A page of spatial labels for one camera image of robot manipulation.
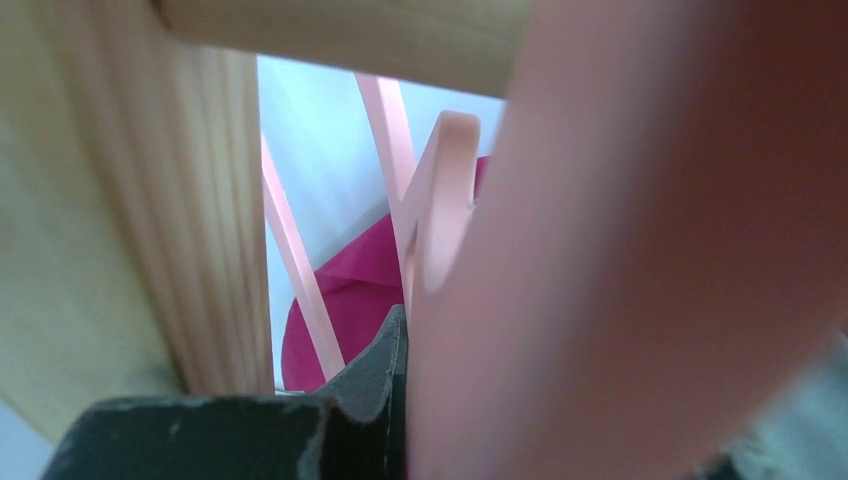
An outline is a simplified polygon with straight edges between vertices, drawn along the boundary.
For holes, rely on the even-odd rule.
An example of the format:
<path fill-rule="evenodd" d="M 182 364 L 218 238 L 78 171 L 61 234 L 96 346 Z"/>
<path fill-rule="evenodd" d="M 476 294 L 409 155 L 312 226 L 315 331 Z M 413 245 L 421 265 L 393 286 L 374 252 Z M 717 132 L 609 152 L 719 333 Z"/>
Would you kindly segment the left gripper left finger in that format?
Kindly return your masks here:
<path fill-rule="evenodd" d="M 47 479 L 402 479 L 408 334 L 393 307 L 374 340 L 309 394 L 135 397 L 89 407 Z"/>

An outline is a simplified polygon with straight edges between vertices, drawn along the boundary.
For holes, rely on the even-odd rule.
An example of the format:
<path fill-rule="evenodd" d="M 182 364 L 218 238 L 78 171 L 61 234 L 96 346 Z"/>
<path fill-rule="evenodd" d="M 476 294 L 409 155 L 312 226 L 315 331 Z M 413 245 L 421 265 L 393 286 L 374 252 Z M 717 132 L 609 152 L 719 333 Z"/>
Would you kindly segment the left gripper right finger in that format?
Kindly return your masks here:
<path fill-rule="evenodd" d="M 697 479 L 845 479 L 847 337 L 773 403 Z"/>

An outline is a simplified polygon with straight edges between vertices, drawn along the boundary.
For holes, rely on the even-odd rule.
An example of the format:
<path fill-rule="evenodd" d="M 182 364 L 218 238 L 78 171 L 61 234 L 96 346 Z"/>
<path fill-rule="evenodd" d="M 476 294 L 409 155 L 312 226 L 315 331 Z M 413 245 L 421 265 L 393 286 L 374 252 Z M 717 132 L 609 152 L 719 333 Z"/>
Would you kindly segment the magenta pleated skirt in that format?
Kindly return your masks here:
<path fill-rule="evenodd" d="M 412 228 L 403 260 L 397 257 L 392 222 L 384 216 L 316 272 L 309 269 L 309 259 L 280 182 L 265 186 L 268 222 L 293 288 L 298 294 L 318 300 L 319 322 L 331 327 L 344 360 L 356 357 L 374 339 L 390 308 L 402 304 L 402 283 L 414 276 L 414 256 L 424 263 L 434 262 L 434 267 L 423 266 L 421 270 L 430 272 L 435 279 L 450 268 L 486 163 L 484 157 L 474 159 L 464 153 L 424 154 L 409 194 L 422 198 L 429 189 L 428 181 L 456 174 L 456 212 L 448 211 L 446 201 L 434 202 L 428 219 Z"/>

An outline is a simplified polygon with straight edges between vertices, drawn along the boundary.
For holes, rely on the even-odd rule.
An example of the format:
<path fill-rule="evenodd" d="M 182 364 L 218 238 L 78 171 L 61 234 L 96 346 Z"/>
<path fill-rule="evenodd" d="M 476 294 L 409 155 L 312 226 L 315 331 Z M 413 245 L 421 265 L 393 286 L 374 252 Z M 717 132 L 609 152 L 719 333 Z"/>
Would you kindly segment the pink plastic hanger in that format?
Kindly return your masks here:
<path fill-rule="evenodd" d="M 846 317 L 846 3 L 537 1 L 408 474 L 675 478 Z"/>

